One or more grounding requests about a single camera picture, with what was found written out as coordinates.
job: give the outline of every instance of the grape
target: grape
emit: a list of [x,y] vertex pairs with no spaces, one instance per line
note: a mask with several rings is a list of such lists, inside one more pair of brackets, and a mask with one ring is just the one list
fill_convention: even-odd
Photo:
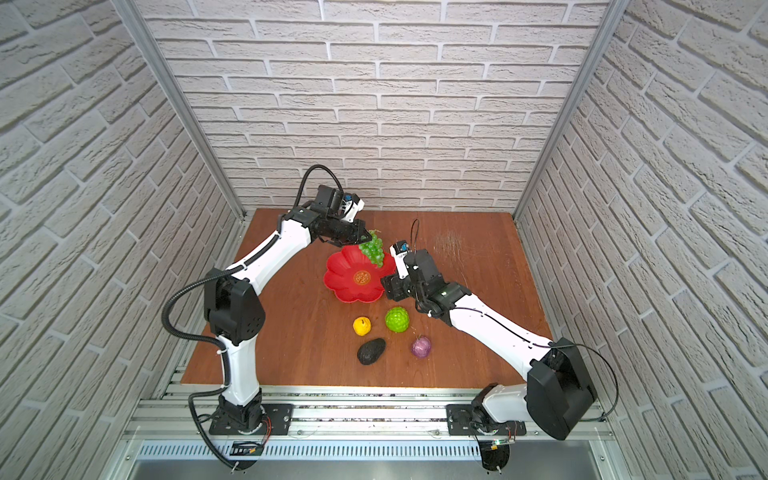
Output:
[[371,231],[370,241],[359,245],[360,251],[378,268],[384,265],[384,249],[382,245],[383,241],[376,235],[375,231]]

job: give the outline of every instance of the yellow fruit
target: yellow fruit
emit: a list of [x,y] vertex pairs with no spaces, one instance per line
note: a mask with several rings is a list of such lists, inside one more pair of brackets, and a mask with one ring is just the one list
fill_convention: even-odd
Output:
[[352,328],[355,329],[355,333],[360,336],[365,335],[371,331],[371,319],[367,316],[359,316],[352,324]]

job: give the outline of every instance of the white brick wall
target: white brick wall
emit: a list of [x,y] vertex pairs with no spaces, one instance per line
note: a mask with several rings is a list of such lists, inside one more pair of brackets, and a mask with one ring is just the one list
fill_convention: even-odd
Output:
[[633,0],[519,212],[555,335],[618,367],[638,478],[768,478],[767,15]]
[[512,211],[606,5],[137,3],[249,210],[322,163],[371,207]]
[[2,3],[0,41],[0,469],[97,478],[234,216],[110,2]]

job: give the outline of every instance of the scratched table surface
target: scratched table surface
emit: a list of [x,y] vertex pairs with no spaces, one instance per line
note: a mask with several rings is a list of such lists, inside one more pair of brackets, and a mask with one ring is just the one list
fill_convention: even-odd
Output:
[[[240,259],[275,228],[284,210],[258,210],[243,238]],[[426,248],[445,281],[467,286],[488,306],[520,326],[551,338],[544,312],[509,214],[363,211],[359,218],[379,230],[385,247],[408,240],[411,222],[419,218],[417,248]],[[257,376],[264,385],[405,386],[482,388],[491,382],[523,383],[519,374],[478,340],[439,319],[415,311],[413,299],[400,303],[386,296],[374,303],[342,303],[323,285],[328,257],[339,249],[315,242],[275,274],[261,294],[266,322],[256,347]],[[400,305],[408,310],[404,333],[386,328],[386,312]],[[371,332],[357,336],[353,320],[367,316]],[[205,327],[205,335],[210,330]],[[432,341],[426,359],[411,354],[419,336]],[[386,350],[378,362],[363,366],[357,349],[382,337]],[[199,343],[182,383],[219,385],[221,364],[216,348]]]

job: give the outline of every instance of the red plate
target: red plate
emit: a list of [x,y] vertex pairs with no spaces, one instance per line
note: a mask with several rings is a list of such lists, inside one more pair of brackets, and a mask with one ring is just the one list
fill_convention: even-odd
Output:
[[384,293],[381,278],[396,270],[395,259],[389,253],[384,252],[384,264],[378,268],[357,246],[344,247],[331,255],[326,268],[323,283],[344,303],[377,301]]

